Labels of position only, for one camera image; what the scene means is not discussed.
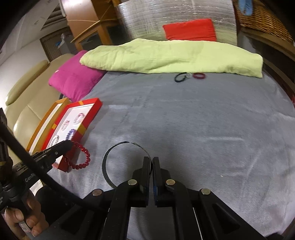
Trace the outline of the person's left hand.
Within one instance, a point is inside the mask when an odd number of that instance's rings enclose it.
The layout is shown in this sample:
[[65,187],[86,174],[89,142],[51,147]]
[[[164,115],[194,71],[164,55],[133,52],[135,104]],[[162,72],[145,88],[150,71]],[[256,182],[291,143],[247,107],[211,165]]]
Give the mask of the person's left hand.
[[17,208],[6,208],[4,212],[6,224],[18,239],[30,239],[19,225],[23,220],[31,228],[31,234],[34,237],[40,235],[49,227],[45,215],[41,212],[41,204],[37,201],[31,190],[27,192],[27,206],[30,210],[26,217]]

